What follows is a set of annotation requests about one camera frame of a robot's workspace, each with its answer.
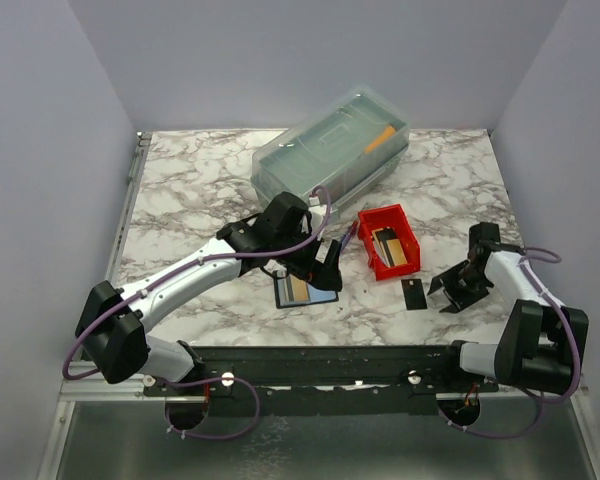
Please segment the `gold magnetic stripe card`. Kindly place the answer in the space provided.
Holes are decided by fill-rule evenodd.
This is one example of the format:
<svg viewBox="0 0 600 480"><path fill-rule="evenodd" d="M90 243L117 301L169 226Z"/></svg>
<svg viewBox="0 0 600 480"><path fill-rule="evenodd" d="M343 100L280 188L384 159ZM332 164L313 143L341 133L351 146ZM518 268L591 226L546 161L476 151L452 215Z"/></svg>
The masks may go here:
<svg viewBox="0 0 600 480"><path fill-rule="evenodd" d="M285 301L290 305L305 304L310 300L308 284L293 275L284 280L284 294Z"/></svg>

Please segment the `black card holder wallet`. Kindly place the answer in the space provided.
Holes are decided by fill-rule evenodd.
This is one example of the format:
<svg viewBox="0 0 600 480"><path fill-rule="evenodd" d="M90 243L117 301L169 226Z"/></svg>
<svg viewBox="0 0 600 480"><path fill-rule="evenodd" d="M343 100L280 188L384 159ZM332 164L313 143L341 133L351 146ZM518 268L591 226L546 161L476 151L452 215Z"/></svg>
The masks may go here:
<svg viewBox="0 0 600 480"><path fill-rule="evenodd" d="M337 292L316 289L305 281L282 271L274 272L273 285L278 309L335 303L339 300Z"/></svg>

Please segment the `black card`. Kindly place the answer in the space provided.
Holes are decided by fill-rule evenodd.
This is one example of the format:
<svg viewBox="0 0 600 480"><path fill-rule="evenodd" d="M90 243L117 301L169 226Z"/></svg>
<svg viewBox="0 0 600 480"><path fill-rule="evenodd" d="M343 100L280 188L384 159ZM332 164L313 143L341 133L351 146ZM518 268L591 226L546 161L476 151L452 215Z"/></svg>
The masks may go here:
<svg viewBox="0 0 600 480"><path fill-rule="evenodd" d="M405 306L408 311L426 310L428 308L422 280L409 278L401 280Z"/></svg>

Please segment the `stack of credit cards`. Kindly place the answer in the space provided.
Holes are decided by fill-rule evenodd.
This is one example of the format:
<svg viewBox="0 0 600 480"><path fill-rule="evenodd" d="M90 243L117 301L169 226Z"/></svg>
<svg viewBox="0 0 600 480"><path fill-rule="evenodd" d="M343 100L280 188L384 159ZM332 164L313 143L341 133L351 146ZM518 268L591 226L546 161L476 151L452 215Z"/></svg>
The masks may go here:
<svg viewBox="0 0 600 480"><path fill-rule="evenodd" d="M376 229L372 232L374 247L387 267L407 265L407 257L397 233L389 227Z"/></svg>

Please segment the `red plastic bin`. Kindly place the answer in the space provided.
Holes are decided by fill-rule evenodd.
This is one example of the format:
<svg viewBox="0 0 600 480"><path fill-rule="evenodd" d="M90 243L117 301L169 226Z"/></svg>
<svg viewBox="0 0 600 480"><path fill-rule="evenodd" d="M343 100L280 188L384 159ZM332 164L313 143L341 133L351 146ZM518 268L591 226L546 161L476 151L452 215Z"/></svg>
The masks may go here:
<svg viewBox="0 0 600 480"><path fill-rule="evenodd" d="M420 245L400 204L361 210L358 222L357 235L376 281L421 270Z"/></svg>

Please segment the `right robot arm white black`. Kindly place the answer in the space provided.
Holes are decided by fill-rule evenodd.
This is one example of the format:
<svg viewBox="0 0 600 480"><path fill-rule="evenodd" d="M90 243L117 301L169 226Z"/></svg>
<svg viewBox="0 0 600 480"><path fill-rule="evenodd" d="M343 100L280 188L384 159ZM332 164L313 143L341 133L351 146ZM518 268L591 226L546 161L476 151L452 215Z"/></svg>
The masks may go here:
<svg viewBox="0 0 600 480"><path fill-rule="evenodd" d="M509 317L496 344L455 341L455 357L440 367L440 379L460 392L482 376L498 384L556 394L568 399L580 383L589 319L566 306L530 265L540 248L525 249L501 240L499 226L470 227L465 260L434 276L428 293L441 291L443 313L460 313L497 290Z"/></svg>

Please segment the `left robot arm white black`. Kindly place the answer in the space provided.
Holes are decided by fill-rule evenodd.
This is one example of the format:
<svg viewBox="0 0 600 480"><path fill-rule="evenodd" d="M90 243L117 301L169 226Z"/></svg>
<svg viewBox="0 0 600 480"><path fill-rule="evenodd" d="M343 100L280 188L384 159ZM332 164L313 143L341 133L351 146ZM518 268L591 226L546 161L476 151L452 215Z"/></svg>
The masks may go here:
<svg viewBox="0 0 600 480"><path fill-rule="evenodd" d="M181 395L194 393L201 385L201 360L186 342L153 338L151 330L198 295L271 260L317 290L341 291L340 242L330 243L323 260L316 257L331 211L324 186L315 187L309 201L282 192L263 211L224 225L157 274L122 287L100 282L89 292L73 348L83 350L109 384L144 374L165 380Z"/></svg>

